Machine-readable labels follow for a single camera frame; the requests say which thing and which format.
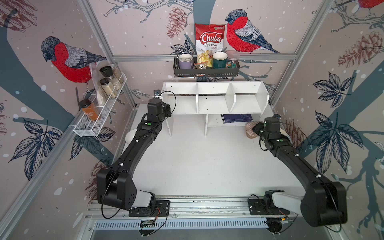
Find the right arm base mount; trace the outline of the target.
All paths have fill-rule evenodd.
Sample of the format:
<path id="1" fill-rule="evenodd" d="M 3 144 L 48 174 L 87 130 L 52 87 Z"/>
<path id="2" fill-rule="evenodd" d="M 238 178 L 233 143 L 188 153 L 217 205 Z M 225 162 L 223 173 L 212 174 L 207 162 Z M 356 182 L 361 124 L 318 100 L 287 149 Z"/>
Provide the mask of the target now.
<path id="1" fill-rule="evenodd" d="M 250 215 L 252 216 L 288 216 L 291 214 L 291 212 L 288 210 L 265 204 L 264 200 L 262 199 L 248 199 L 247 202 Z"/>

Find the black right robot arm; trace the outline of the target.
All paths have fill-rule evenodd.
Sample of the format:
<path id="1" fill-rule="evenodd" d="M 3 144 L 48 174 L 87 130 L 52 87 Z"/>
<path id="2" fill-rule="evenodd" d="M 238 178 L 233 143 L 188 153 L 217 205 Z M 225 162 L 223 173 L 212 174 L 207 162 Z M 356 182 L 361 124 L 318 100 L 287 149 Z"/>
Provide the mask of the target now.
<path id="1" fill-rule="evenodd" d="M 265 150 L 284 163 L 305 190 L 302 197 L 280 190 L 267 191 L 264 196 L 267 209 L 279 208 L 294 212 L 312 227 L 342 225 L 348 221 L 346 188 L 322 176 L 296 153 L 289 139 L 281 134 L 277 115 L 257 122 L 252 131 L 259 136 Z"/>

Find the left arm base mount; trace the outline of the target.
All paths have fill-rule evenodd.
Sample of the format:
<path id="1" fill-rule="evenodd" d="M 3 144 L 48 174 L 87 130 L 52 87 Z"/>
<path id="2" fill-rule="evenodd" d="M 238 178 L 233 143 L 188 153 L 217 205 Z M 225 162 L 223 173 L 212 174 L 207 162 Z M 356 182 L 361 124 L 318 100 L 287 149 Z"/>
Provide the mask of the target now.
<path id="1" fill-rule="evenodd" d="M 148 207 L 135 207 L 129 210 L 129 217 L 168 217 L 170 210 L 169 200 L 155 200 Z"/>

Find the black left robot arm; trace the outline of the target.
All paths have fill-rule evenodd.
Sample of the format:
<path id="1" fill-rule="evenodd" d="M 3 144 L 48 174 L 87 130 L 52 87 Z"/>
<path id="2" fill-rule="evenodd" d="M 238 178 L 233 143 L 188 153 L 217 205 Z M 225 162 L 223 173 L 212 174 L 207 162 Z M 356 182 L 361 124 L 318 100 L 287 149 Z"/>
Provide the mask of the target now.
<path id="1" fill-rule="evenodd" d="M 155 208 L 155 195 L 139 191 L 133 182 L 135 169 L 148 147 L 162 130 L 163 121 L 171 116 L 171 107 L 161 99 L 150 99 L 148 112 L 138 124 L 132 141 L 109 168 L 97 174 L 97 200 L 104 206 L 121 210 Z"/>

